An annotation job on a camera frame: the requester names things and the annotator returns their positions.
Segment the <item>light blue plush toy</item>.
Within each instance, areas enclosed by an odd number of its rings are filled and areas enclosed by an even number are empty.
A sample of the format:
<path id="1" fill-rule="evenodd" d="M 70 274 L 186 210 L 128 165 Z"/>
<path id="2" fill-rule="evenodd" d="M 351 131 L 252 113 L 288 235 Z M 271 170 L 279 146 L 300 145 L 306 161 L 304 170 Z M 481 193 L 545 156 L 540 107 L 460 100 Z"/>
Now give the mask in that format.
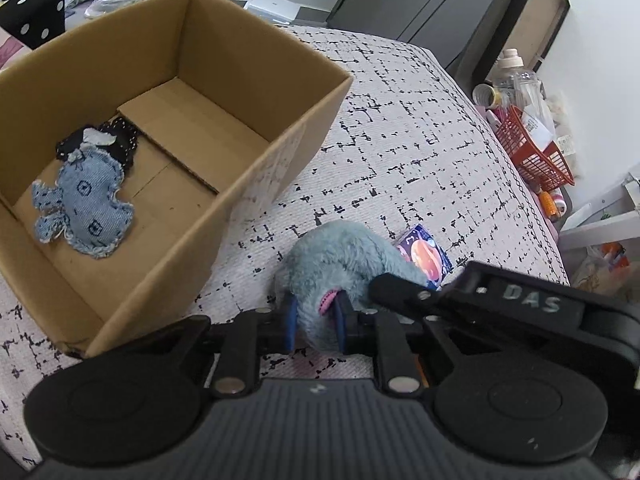
<path id="1" fill-rule="evenodd" d="M 277 303 L 286 295 L 298 303 L 297 323 L 306 343 L 319 352 L 338 351 L 331 295 L 346 292 L 356 310 L 371 309 L 368 287 L 390 273 L 421 286 L 427 276 L 389 240 L 360 223 L 335 220 L 305 233 L 280 262 L 273 277 Z"/>

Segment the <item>blue orange snack packet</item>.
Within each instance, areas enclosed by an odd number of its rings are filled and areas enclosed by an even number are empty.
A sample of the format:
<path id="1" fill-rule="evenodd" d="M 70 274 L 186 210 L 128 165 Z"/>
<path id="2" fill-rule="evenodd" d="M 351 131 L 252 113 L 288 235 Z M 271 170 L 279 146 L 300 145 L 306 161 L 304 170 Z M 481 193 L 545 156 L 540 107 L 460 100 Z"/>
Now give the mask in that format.
<path id="1" fill-rule="evenodd" d="M 431 290 L 440 289 L 454 268 L 446 252 L 422 224 L 402 234 L 396 240 L 395 247 L 407 261 L 414 263 L 425 274 L 426 287 Z"/>

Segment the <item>denim elephant soft toy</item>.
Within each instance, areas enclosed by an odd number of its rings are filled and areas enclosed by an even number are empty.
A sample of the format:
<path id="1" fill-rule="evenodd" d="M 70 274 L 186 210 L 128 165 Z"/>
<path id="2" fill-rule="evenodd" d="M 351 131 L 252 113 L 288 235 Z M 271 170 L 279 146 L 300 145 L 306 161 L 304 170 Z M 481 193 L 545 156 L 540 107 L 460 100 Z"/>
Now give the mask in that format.
<path id="1" fill-rule="evenodd" d="M 117 197 L 124 180 L 122 165 L 107 151 L 92 144 L 73 151 L 54 185 L 32 182 L 36 239 L 48 244 L 62 236 L 76 252 L 109 257 L 134 220 L 134 206 Z"/>

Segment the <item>white pink small bottle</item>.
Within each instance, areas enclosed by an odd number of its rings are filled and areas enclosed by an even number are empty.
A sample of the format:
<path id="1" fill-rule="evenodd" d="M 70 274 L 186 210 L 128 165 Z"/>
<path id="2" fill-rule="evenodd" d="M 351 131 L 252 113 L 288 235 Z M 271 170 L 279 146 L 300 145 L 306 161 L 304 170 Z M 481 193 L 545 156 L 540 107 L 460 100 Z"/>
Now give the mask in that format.
<path id="1" fill-rule="evenodd" d="M 556 188 L 555 190 L 552 190 L 549 193 L 549 195 L 553 202 L 553 205 L 556 211 L 556 216 L 558 218 L 564 217 L 567 212 L 567 202 L 564 198 L 562 191 L 559 188 Z"/>

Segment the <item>red plastic basket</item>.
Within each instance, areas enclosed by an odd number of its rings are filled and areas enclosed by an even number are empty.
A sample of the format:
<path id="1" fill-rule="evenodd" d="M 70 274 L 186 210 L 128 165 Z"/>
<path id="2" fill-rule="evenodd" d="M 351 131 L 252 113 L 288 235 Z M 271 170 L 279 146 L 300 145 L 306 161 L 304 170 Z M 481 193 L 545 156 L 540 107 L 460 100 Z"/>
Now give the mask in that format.
<path id="1" fill-rule="evenodd" d="M 540 150 L 522 121 L 523 112 L 514 105 L 506 110 L 496 137 L 512 164 L 527 184 L 538 184 L 550 192 L 564 185 L 574 185 L 570 167 L 560 149 L 551 141 Z"/>

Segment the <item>white side table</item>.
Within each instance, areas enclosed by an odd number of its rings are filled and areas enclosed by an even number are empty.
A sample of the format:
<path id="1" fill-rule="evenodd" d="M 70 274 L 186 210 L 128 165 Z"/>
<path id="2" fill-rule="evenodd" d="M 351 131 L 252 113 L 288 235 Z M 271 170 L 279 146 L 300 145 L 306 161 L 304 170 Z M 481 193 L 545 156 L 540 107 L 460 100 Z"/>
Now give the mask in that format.
<path id="1" fill-rule="evenodd" d="M 578 249 L 639 238 L 639 167 L 622 182 L 575 209 L 559 230 L 558 246 L 565 256 Z"/>

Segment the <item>white black patterned bedspread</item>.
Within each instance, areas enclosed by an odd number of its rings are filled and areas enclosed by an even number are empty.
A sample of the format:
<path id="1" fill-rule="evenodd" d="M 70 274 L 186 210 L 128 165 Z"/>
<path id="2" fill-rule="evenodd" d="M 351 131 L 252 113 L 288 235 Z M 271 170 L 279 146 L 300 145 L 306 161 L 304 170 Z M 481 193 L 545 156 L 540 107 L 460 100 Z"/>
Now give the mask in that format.
<path id="1" fill-rule="evenodd" d="M 258 216 L 232 223 L 186 313 L 217 322 L 273 300 L 279 262 L 332 220 L 394 240 L 422 224 L 455 266 L 471 259 L 565 282 L 544 218 L 471 102 L 431 52 L 354 32 L 293 35 L 344 68 L 352 84 L 314 158 Z M 1 444 L 38 463 L 23 404 L 72 359 L 52 344 L 9 287 L 1 291 Z"/>

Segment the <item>paper cup roll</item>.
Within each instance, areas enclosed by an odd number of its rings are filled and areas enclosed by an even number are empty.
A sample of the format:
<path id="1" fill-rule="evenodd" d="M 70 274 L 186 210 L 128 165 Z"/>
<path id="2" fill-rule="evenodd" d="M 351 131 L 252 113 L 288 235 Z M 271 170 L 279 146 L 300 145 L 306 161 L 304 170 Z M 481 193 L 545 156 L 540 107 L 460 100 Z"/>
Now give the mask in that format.
<path id="1" fill-rule="evenodd" d="M 472 101 L 477 106 L 495 110 L 502 105 L 502 96 L 491 84 L 478 84 L 472 90 Z"/>

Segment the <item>clear plastic bottle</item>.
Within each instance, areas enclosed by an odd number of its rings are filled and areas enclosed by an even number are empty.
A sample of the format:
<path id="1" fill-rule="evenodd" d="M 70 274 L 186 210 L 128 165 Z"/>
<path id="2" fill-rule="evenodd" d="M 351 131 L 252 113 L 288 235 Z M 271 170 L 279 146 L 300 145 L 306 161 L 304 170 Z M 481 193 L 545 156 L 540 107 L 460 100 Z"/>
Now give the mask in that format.
<path id="1" fill-rule="evenodd" d="M 529 116 L 537 118 L 555 134 L 551 110 L 544 100 L 542 84 L 537 75 L 526 70 L 516 49 L 504 49 L 498 57 L 492 80 L 502 95 L 504 105 L 512 104 Z"/>

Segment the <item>brown cardboard box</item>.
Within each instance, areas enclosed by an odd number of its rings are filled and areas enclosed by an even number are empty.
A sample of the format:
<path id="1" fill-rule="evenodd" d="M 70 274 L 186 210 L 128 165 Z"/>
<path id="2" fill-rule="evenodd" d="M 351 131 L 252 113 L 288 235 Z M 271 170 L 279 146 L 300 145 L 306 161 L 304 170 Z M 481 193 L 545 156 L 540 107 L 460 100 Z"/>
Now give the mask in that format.
<path id="1" fill-rule="evenodd" d="M 314 158 L 352 77 L 229 0 L 145 0 L 78 26 L 1 74 L 1 272 L 58 350 L 97 356 L 183 315 L 224 233 Z M 32 182 L 55 145 L 122 116 L 141 132 L 114 254 L 38 242 Z"/>

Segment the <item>black dotted fabric piece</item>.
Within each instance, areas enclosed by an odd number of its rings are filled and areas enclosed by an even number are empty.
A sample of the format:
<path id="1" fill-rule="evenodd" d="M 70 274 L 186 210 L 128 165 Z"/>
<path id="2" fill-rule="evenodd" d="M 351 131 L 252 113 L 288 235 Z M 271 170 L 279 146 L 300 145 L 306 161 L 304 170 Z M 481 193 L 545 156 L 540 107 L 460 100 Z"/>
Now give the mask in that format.
<path id="1" fill-rule="evenodd" d="M 126 174 L 134 166 L 134 154 L 141 131 L 122 115 L 98 126 L 85 125 L 55 145 L 55 155 L 65 162 L 68 155 L 84 145 L 94 145 L 120 163 Z"/>

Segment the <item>dark grey wardrobe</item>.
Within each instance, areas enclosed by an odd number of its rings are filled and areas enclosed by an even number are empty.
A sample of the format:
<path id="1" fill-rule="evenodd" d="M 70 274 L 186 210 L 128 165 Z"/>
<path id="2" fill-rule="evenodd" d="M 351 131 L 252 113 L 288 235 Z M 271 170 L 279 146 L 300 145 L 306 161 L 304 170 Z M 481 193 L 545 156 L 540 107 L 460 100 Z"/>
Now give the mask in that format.
<path id="1" fill-rule="evenodd" d="M 485 79 L 512 0 L 338 0 L 328 26 L 431 51 L 463 87 Z"/>

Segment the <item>brown framed board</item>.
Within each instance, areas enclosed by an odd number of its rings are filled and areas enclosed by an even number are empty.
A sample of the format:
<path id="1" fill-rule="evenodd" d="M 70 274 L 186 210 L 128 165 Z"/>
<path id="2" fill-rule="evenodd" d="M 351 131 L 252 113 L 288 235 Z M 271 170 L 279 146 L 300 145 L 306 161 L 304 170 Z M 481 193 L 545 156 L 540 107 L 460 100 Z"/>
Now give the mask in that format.
<path id="1" fill-rule="evenodd" d="M 475 64 L 475 80 L 490 78 L 504 49 L 516 49 L 524 65 L 535 72 L 547 56 L 570 10 L 570 0 L 498 0 L 495 24 L 489 25 L 486 46 Z"/>

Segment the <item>white flat box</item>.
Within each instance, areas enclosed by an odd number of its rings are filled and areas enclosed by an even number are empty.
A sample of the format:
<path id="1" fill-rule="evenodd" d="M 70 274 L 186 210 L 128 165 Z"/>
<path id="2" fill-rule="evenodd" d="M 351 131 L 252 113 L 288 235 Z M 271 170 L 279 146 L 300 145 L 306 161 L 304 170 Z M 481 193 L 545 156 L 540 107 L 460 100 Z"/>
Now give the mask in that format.
<path id="1" fill-rule="evenodd" d="M 290 0 L 247 0 L 243 9 L 272 24 L 289 25 L 296 20 L 300 4 Z"/>

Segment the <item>black white-dotted cushion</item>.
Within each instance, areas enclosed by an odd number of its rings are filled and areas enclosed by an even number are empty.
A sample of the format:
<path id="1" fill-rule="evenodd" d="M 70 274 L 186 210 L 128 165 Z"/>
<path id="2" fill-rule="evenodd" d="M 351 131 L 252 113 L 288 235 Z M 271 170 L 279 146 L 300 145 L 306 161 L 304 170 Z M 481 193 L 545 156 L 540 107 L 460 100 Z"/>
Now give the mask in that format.
<path id="1" fill-rule="evenodd" d="M 65 32 L 65 0 L 8 0 L 0 26 L 35 50 Z"/>

